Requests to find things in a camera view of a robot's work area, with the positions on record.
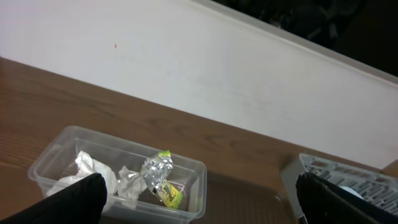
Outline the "light blue bowl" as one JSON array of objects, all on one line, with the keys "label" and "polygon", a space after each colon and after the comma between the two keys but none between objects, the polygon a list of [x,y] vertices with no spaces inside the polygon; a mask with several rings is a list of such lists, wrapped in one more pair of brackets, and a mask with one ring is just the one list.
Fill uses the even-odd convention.
[{"label": "light blue bowl", "polygon": [[349,188],[347,186],[340,186],[340,188],[355,195],[356,197],[358,197],[360,199],[363,199],[363,197],[359,193],[357,193],[355,190],[353,190],[352,188]]}]

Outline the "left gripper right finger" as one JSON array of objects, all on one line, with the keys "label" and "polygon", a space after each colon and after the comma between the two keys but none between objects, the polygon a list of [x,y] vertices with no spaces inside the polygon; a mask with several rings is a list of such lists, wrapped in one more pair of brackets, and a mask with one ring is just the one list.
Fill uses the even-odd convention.
[{"label": "left gripper right finger", "polygon": [[396,216],[313,173],[300,174],[295,187],[308,223],[397,224]]}]

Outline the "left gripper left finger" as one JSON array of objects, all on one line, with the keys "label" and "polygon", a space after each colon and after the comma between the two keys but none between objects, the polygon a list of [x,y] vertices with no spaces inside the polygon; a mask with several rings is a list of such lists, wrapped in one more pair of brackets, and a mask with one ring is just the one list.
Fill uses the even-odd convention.
[{"label": "left gripper left finger", "polygon": [[91,174],[31,207],[1,220],[1,224],[97,224],[107,202],[101,174]]}]

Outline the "foil snack wrapper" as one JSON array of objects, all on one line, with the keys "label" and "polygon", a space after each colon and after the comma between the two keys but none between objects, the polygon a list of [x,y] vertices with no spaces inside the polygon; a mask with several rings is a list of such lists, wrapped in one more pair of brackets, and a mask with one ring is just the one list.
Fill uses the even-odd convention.
[{"label": "foil snack wrapper", "polygon": [[174,187],[167,177],[174,168],[170,151],[160,151],[147,158],[142,164],[140,175],[143,177],[147,188],[167,208],[178,209],[183,199],[183,194]]}]

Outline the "white napkin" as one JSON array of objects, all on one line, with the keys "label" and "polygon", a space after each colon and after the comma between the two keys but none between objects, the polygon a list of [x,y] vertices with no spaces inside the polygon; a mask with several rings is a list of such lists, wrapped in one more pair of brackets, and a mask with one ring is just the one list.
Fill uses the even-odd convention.
[{"label": "white napkin", "polygon": [[45,193],[46,196],[49,197],[63,190],[66,186],[74,184],[94,173],[99,173],[102,175],[103,179],[105,180],[108,194],[114,194],[117,191],[119,182],[115,173],[110,167],[102,162],[92,159],[91,156],[84,151],[79,152],[75,159],[75,163],[78,166],[77,174],[62,177],[50,190]]}]

